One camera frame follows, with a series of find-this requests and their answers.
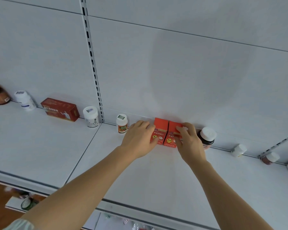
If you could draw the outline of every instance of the product box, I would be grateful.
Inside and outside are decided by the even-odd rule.
[[[182,124],[169,121],[169,131],[165,137],[165,141],[163,145],[173,147],[173,148],[177,147],[174,136],[178,137],[179,139],[182,138],[180,132],[176,129],[177,126],[182,127]]]
[[[72,103],[46,98],[40,103],[47,115],[75,122],[79,118],[77,106]]]
[[[155,118],[154,125],[156,127],[155,127],[153,134],[151,135],[150,141],[158,137],[159,138],[158,144],[162,145],[164,138],[166,136],[166,133],[167,133],[169,121],[165,119]]]

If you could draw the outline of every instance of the red medicine box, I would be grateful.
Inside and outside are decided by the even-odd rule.
[[[165,119],[155,118],[154,125],[156,127],[153,134],[151,135],[150,141],[158,137],[159,138],[158,144],[162,145],[165,135],[167,133],[167,127],[169,125],[169,121]]]
[[[72,103],[46,98],[40,103],[47,115],[75,122],[79,118],[77,106]]]
[[[180,132],[176,129],[177,126],[182,127],[182,124],[181,123],[175,123],[172,121],[169,122],[169,131],[166,135],[166,138],[165,138],[163,145],[168,146],[168,147],[173,147],[173,148],[177,147],[174,136],[178,137],[179,139],[182,138]]]

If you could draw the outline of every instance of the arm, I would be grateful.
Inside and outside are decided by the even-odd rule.
[[[22,219],[39,230],[82,228],[116,178],[136,158],[156,146],[158,139],[150,143],[154,129],[149,122],[138,121],[131,125],[121,146],[29,210]]]
[[[222,230],[273,230],[261,216],[254,211],[207,162],[201,140],[195,127],[183,123],[188,128],[177,127],[183,143],[176,138],[182,159],[190,166],[206,194],[212,212]]]

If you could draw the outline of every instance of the forearm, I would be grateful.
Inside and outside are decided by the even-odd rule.
[[[222,230],[273,230],[213,169],[209,162],[190,165]]]
[[[23,215],[39,230],[80,229],[116,178],[132,163],[117,147],[106,158]]]

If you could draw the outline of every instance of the hand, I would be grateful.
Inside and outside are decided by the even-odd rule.
[[[176,127],[182,135],[183,142],[175,137],[176,145],[182,159],[190,166],[191,164],[201,164],[206,162],[206,154],[203,147],[203,143],[196,135],[195,127],[191,123],[183,123],[183,127]]]
[[[120,147],[130,152],[134,159],[145,156],[157,145],[158,138],[150,142],[155,127],[149,122],[139,120],[129,127]]]

